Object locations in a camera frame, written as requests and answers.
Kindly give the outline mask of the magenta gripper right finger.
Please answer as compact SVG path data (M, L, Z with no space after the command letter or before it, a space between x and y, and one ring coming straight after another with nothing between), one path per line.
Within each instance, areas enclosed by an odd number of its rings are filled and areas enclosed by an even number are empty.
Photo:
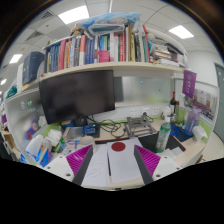
M134 146L134 156L137 161L145 185L153 182L153 174L159 164L160 157L138 145Z

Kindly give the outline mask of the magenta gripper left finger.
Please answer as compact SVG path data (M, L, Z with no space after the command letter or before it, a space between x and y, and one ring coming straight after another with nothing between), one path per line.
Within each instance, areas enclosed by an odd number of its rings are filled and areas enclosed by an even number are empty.
M73 171L74 178L72 182L81 185L86 174L87 168L93 156L93 146L85 146L71 153L66 157L70 168Z

